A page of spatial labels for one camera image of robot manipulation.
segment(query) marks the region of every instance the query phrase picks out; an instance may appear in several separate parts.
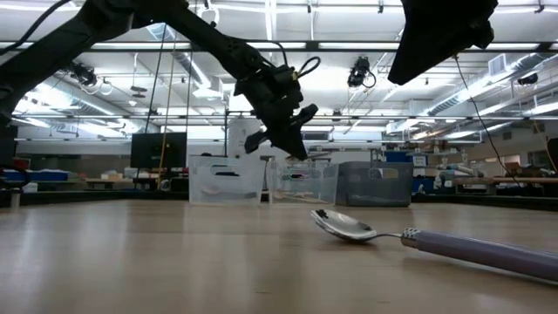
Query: gray plastic bin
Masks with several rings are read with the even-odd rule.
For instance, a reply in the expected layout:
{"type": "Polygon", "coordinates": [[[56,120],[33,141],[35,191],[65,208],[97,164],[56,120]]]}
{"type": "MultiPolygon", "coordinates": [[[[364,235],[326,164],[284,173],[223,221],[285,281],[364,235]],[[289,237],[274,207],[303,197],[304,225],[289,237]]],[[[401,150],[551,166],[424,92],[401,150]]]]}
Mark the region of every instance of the gray plastic bin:
{"type": "Polygon", "coordinates": [[[412,170],[412,162],[344,162],[339,165],[336,204],[407,207],[411,204],[412,170]]]}

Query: clear plastic bin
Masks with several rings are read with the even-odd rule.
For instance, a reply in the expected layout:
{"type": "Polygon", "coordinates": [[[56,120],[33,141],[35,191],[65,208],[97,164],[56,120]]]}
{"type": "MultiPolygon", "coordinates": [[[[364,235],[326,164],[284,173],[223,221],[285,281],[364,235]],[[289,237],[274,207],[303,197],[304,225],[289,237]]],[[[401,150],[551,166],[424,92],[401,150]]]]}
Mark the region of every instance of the clear plastic bin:
{"type": "Polygon", "coordinates": [[[335,204],[337,165],[329,162],[268,164],[269,203],[335,204]]]}
{"type": "Polygon", "coordinates": [[[189,199],[193,204],[257,205],[262,198],[263,160],[191,156],[189,199]]]}
{"type": "Polygon", "coordinates": [[[412,162],[344,162],[339,165],[337,205],[407,207],[413,168],[412,162]]]}

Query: metal spoon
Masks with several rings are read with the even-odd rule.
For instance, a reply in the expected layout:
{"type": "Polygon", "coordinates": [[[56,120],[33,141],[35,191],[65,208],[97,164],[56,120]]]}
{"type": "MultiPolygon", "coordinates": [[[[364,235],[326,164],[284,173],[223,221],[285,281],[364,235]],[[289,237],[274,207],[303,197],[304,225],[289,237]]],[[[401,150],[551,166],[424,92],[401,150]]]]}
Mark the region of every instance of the metal spoon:
{"type": "Polygon", "coordinates": [[[379,234],[369,225],[333,210],[318,209],[310,213],[321,229],[346,241],[367,242],[394,236],[406,247],[423,252],[558,281],[558,255],[554,253],[414,228],[407,228],[402,234],[379,234]]]}

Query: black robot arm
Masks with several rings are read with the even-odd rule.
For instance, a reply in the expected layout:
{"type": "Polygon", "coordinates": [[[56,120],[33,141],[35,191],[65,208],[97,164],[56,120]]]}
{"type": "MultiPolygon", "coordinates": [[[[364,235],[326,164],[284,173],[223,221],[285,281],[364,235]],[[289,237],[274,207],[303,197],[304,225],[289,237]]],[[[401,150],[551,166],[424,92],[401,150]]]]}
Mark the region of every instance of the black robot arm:
{"type": "Polygon", "coordinates": [[[219,60],[237,80],[235,94],[243,94],[254,107],[274,146],[306,158],[302,125],[292,117],[303,100],[295,69],[276,67],[245,41],[223,35],[182,0],[87,0],[75,17],[0,66],[0,122],[10,121],[29,90],[94,44],[161,22],[219,60]]]}

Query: spoon handle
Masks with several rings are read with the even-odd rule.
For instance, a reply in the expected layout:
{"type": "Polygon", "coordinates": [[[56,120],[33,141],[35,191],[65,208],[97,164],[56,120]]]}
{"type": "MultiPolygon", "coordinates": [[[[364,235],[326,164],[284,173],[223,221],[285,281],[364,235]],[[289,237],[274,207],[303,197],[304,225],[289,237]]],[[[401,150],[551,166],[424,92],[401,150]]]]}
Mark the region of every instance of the spoon handle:
{"type": "Polygon", "coordinates": [[[558,281],[558,255],[516,246],[406,229],[401,242],[424,252],[558,281]]]}

